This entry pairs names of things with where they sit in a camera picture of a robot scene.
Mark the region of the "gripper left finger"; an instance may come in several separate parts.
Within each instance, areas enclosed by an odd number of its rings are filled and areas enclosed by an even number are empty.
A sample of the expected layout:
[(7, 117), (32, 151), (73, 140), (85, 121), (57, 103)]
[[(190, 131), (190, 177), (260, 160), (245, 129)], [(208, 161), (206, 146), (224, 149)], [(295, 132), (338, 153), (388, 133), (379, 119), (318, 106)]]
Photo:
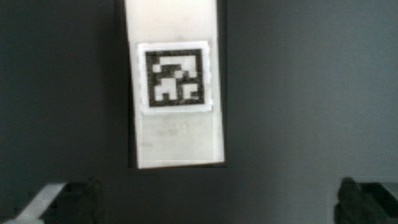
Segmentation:
[(100, 181), (46, 184), (5, 224), (101, 224)]

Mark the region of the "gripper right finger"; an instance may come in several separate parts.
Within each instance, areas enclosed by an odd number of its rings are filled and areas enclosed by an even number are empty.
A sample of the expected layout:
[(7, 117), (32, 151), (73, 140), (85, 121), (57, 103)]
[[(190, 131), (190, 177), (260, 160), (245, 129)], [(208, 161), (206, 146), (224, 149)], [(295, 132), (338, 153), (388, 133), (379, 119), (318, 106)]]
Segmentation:
[(334, 224), (398, 224), (398, 183), (343, 178)]

